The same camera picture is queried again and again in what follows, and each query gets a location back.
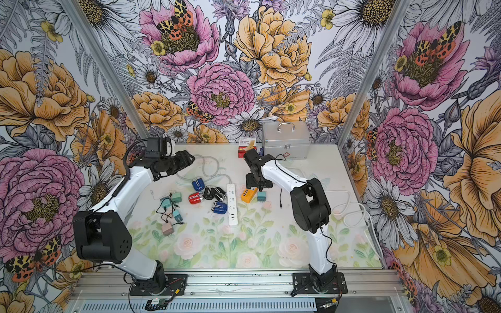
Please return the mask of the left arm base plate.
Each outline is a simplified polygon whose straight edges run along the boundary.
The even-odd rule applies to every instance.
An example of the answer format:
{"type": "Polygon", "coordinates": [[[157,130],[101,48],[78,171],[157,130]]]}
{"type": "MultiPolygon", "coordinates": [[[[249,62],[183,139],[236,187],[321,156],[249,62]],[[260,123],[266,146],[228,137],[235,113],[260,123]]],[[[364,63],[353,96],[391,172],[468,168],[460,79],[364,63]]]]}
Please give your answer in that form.
{"type": "Polygon", "coordinates": [[[183,296],[187,286],[187,279],[187,274],[167,273],[163,285],[158,285],[153,280],[140,280],[131,285],[130,295],[134,297],[183,296]]]}

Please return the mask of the green plug adapter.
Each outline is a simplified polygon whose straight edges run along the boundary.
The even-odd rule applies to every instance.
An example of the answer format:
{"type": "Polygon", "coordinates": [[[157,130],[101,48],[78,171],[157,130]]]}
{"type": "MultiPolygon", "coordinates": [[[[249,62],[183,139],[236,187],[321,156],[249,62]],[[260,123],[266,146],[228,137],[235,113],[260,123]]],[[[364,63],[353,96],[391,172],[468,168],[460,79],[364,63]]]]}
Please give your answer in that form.
{"type": "Polygon", "coordinates": [[[174,192],[170,195],[170,199],[173,203],[181,203],[182,202],[182,194],[180,192],[174,192]]]}

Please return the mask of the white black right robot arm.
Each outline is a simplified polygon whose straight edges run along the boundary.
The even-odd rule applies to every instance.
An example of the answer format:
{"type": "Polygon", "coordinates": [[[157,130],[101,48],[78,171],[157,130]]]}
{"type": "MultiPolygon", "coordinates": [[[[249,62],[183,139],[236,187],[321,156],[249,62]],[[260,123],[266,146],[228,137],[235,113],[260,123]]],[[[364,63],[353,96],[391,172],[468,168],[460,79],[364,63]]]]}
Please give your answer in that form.
{"type": "Polygon", "coordinates": [[[327,292],[336,278],[337,266],[328,257],[332,240],[325,229],[330,221],[331,207],[321,182],[317,178],[298,176],[279,164],[275,157],[260,156],[253,149],[243,158],[250,169],[246,175],[248,187],[263,190],[277,185],[290,193],[294,220],[307,232],[311,285],[317,292],[327,292]]]}

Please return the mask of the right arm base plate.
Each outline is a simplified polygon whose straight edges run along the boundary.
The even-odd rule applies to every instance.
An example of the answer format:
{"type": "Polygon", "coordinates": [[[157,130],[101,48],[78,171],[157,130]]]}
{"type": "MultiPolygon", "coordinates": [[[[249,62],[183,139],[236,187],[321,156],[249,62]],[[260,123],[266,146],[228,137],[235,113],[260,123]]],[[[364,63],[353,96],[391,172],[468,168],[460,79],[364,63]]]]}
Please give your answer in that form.
{"type": "Polygon", "coordinates": [[[297,295],[340,295],[348,293],[348,286],[343,273],[314,273],[292,274],[291,296],[297,295]]]}

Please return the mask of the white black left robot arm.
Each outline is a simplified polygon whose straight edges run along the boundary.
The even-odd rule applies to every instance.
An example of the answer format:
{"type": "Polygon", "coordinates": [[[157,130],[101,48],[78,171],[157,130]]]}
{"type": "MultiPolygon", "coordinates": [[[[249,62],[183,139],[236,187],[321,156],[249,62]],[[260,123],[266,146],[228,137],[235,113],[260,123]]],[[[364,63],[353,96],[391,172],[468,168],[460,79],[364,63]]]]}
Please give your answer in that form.
{"type": "Polygon", "coordinates": [[[167,138],[142,142],[142,156],[132,162],[123,158],[126,174],[118,185],[89,211],[74,216],[74,240],[80,259],[115,266],[132,276],[139,289],[160,294],[167,287],[163,265],[133,247],[125,219],[148,186],[188,168],[195,157],[186,150],[175,151],[167,138]]]}

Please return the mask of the white power strip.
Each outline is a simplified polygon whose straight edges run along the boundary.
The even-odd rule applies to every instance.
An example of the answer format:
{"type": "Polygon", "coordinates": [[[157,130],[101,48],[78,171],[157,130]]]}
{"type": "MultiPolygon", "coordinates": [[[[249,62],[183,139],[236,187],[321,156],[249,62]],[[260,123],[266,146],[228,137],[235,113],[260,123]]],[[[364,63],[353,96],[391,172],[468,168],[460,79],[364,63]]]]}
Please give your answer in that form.
{"type": "Polygon", "coordinates": [[[226,186],[227,191],[227,206],[228,206],[228,223],[230,226],[238,225],[238,217],[237,217],[237,194],[236,194],[236,185],[233,183],[229,183],[226,186]]]}

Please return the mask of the pink USB charger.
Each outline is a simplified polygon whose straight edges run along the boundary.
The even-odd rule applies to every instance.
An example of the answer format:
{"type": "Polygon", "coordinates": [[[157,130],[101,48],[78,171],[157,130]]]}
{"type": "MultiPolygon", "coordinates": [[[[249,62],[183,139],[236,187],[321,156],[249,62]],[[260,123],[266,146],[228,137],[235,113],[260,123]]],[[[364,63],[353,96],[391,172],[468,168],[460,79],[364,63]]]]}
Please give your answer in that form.
{"type": "Polygon", "coordinates": [[[170,222],[164,223],[161,227],[164,236],[170,236],[174,233],[174,227],[170,222]]]}

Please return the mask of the orange power strip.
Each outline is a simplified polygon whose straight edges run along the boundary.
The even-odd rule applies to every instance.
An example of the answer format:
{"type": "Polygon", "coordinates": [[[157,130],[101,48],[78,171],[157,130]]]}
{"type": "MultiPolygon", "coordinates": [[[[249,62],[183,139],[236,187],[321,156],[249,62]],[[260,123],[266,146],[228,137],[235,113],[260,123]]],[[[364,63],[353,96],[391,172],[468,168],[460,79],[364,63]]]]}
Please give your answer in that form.
{"type": "Polygon", "coordinates": [[[241,201],[244,203],[251,203],[257,192],[258,189],[256,187],[245,189],[241,194],[241,201]]]}

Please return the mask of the blue device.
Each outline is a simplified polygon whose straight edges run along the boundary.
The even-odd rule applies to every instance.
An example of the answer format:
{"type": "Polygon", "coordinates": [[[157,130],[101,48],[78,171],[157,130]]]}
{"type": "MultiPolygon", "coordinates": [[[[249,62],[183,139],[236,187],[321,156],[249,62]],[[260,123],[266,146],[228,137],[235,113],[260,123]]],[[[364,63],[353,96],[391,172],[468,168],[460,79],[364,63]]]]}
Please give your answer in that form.
{"type": "Polygon", "coordinates": [[[224,202],[214,202],[211,210],[215,214],[224,215],[228,211],[228,206],[224,202]]]}
{"type": "Polygon", "coordinates": [[[206,187],[205,182],[201,177],[194,179],[191,184],[196,192],[202,192],[206,187]]]}

